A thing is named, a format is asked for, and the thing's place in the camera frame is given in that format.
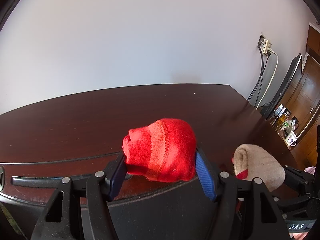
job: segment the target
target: sock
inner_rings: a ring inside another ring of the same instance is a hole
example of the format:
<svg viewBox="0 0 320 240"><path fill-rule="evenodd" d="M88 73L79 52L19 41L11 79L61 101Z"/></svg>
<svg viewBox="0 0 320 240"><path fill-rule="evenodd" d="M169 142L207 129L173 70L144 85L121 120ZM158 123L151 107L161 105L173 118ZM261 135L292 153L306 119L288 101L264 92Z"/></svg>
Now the sock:
<svg viewBox="0 0 320 240"><path fill-rule="evenodd" d="M252 181L253 178L259 177L269 191L275 190L284 182L284 168L272 155L257 145L240 145L232 162L238 179Z"/></svg>
<svg viewBox="0 0 320 240"><path fill-rule="evenodd" d="M161 119L149 126L130 129L122 145L128 173L149 180L190 180L196 173L196 137L179 119Z"/></svg>

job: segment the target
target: mug handle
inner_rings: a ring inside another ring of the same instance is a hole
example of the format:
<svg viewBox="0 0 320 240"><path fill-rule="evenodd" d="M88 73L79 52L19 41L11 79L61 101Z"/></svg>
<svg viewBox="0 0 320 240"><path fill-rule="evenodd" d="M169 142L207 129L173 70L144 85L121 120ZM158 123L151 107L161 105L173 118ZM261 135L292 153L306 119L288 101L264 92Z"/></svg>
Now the mug handle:
<svg viewBox="0 0 320 240"><path fill-rule="evenodd" d="M290 146L296 146L297 145L297 140L295 140L293 143L295 143L295 144L290 144Z"/></svg>

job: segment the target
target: dark brown table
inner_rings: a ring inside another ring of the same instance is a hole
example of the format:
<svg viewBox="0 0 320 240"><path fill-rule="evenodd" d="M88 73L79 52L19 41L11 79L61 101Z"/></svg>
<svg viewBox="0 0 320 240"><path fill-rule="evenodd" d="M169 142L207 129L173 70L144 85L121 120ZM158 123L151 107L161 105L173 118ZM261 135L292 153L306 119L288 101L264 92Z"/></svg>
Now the dark brown table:
<svg viewBox="0 0 320 240"><path fill-rule="evenodd" d="M297 167L285 143L260 113L228 85L163 84L78 93L0 115L3 198L44 205L53 189L12 186L11 176L64 177L94 173L114 160L130 128L161 118L193 128L210 161L234 174L231 156L242 143L257 144L281 165ZM133 176L116 201L143 198L187 183L160 183ZM275 195L295 195L285 185Z"/></svg>

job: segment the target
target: white cable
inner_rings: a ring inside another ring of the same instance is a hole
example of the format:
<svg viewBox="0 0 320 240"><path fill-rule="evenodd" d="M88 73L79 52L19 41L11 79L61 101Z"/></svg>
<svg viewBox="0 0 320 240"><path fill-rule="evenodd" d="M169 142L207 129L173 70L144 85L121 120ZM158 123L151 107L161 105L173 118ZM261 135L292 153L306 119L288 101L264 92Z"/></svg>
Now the white cable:
<svg viewBox="0 0 320 240"><path fill-rule="evenodd" d="M275 73L276 73L276 70L277 70L277 66L278 66L278 61L279 61L278 54L276 54L276 53L274 52L274 50L272 50L272 49L270 49L270 48L269 48L268 50L271 51L273 54L275 54L275 55L277 56L277 64L276 64L276 67L275 67L275 71L273 72L272 77L271 77L271 79L270 79L270 82L269 82L269 84L268 84L268 86L267 86L267 88L266 88L266 91L264 92L262 98L260 99L260 101L259 101L256 109L258 109L258 107L259 107L262 99L264 98L265 94L267 93L268 88L270 87L270 84L271 84L271 82L272 82L272 80L273 80L273 77L275 76Z"/></svg>

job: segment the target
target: silver screw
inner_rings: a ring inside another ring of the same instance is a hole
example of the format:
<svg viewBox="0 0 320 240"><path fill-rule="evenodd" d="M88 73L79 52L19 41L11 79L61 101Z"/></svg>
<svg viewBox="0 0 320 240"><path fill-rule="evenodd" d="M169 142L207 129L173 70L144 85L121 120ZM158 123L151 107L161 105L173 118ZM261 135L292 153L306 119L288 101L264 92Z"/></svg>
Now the silver screw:
<svg viewBox="0 0 320 240"><path fill-rule="evenodd" d="M66 183L68 183L70 181L70 178L69 177L64 177L63 179L62 179L62 183L63 184L66 184Z"/></svg>
<svg viewBox="0 0 320 240"><path fill-rule="evenodd" d="M261 184L262 183L262 179L254 178L254 182L257 183L257 184Z"/></svg>
<svg viewBox="0 0 320 240"><path fill-rule="evenodd" d="M227 173L226 171L222 171L222 172L220 172L220 176L222 178L227 178L227 177L229 177L229 173Z"/></svg>
<svg viewBox="0 0 320 240"><path fill-rule="evenodd" d="M103 171L97 171L95 174L94 174L97 178L100 178L104 175L104 172Z"/></svg>

